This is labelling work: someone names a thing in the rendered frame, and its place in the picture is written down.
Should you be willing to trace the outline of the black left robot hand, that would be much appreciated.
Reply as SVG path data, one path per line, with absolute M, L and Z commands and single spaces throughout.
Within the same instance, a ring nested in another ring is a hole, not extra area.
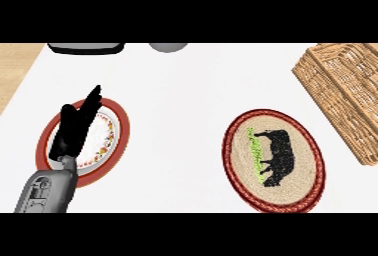
M 92 90 L 80 108 L 65 104 L 61 109 L 61 124 L 55 135 L 49 158 L 58 161 L 61 157 L 80 155 L 89 128 L 93 123 L 98 110 L 102 107 L 100 86 Z

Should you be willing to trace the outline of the red round placemat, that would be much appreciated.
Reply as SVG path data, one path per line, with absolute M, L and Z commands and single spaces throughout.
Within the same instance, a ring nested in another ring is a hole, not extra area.
M 120 121 L 118 144 L 115 146 L 115 150 L 109 159 L 105 161 L 105 164 L 90 174 L 86 174 L 83 176 L 78 175 L 77 187 L 87 186 L 108 174 L 108 172 L 115 167 L 117 162 L 121 159 L 121 156 L 127 147 L 129 137 L 130 137 L 130 122 L 129 122 L 129 116 L 127 116 L 126 110 L 123 109 L 121 105 L 111 99 L 103 98 L 100 102 L 102 102 L 102 106 L 108 107 L 115 112 L 115 115 L 118 117 L 118 121 Z M 62 168 L 61 163 L 58 161 L 53 161 L 49 158 L 52 142 L 53 142 L 55 135 L 59 128 L 59 121 L 61 121 L 61 114 L 56 114 L 40 136 L 37 150 L 36 150 L 36 165 L 40 170 Z

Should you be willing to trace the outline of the beige oval placemat, black animal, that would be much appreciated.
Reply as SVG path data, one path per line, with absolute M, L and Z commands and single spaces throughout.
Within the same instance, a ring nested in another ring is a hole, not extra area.
M 245 202 L 261 212 L 307 212 L 325 188 L 325 163 L 316 141 L 284 113 L 241 114 L 225 133 L 226 175 Z

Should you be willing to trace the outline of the wicker basket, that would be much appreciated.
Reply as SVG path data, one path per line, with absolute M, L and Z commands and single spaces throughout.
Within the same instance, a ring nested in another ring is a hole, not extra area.
M 292 73 L 362 165 L 378 164 L 378 52 L 366 43 L 319 43 Z

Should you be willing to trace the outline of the white plate with floral rim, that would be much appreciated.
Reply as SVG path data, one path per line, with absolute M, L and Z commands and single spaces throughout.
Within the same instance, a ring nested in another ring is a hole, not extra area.
M 100 107 L 92 122 L 81 153 L 77 157 L 77 171 L 90 174 L 109 159 L 120 138 L 120 121 L 115 112 Z

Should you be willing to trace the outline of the grey round object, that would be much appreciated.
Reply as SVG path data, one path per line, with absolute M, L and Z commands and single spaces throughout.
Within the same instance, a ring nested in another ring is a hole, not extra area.
M 151 47 L 161 53 L 173 53 L 188 46 L 186 43 L 151 43 Z

